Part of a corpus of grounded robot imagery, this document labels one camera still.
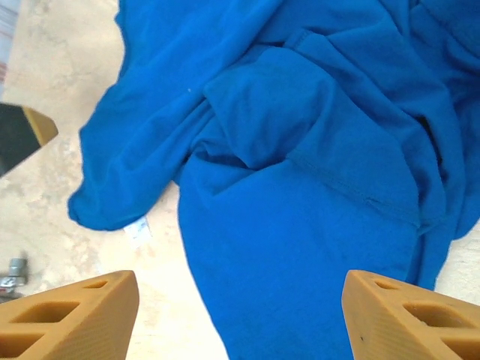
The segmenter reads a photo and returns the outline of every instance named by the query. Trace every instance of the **blue t-shirt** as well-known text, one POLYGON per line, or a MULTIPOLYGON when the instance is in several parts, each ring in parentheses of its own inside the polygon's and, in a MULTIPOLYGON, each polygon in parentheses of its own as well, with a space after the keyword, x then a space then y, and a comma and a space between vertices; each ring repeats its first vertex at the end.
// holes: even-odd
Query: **blue t-shirt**
POLYGON ((174 179, 229 357, 351 359, 348 270, 432 289, 479 219, 479 19, 477 0, 121 0, 70 217, 116 230, 174 179))

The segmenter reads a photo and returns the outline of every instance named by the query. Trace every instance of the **black object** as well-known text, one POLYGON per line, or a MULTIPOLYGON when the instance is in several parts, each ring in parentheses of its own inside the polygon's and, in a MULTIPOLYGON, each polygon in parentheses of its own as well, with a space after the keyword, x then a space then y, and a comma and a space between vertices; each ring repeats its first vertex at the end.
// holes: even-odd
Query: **black object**
POLYGON ((0 103, 0 176, 40 148, 21 106, 0 103))

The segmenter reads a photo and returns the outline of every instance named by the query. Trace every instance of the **beige tile floor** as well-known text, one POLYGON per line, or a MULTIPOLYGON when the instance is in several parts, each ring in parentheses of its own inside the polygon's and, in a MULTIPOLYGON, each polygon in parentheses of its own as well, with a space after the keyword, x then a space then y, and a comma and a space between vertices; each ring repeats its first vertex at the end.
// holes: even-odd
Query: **beige tile floor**
MULTIPOLYGON (((123 46, 116 0, 23 0, 3 101, 52 117, 59 135, 0 178, 0 271, 26 251, 36 293, 133 269, 141 303, 129 359, 225 359, 185 261, 172 186, 148 215, 153 239, 134 250, 123 231, 71 222, 66 200, 80 183, 77 131, 115 81, 123 46)), ((480 226, 452 245, 437 289, 480 304, 480 226)))

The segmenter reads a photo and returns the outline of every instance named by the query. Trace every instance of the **white label tag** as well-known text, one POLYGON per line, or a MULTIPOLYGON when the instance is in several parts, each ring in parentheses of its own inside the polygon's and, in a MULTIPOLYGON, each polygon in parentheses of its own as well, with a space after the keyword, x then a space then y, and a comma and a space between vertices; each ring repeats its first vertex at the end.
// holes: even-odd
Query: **white label tag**
POLYGON ((134 223, 127 225, 124 227, 124 230, 127 235, 130 236, 130 244, 134 249, 138 249, 152 238, 152 233, 150 232, 149 223, 147 222, 146 217, 141 217, 134 223))

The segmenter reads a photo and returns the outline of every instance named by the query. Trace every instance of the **blue fabric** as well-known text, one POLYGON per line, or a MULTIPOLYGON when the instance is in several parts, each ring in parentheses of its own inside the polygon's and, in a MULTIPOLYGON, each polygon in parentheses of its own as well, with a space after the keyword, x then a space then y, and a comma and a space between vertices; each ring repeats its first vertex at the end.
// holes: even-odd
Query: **blue fabric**
POLYGON ((480 216, 477 0, 121 0, 70 217, 167 184, 231 359, 351 359, 350 269, 432 289, 480 216))

